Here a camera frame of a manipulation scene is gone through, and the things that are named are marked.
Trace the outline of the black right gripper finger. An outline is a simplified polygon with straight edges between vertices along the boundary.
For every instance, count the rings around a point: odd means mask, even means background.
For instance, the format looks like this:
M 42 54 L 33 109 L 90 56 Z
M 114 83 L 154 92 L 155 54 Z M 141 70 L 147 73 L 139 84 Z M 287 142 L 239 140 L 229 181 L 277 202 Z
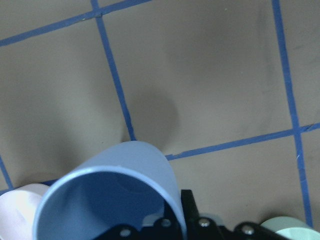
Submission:
M 181 190 L 181 204 L 187 228 L 187 239 L 200 240 L 201 225 L 199 221 L 201 217 L 192 190 Z

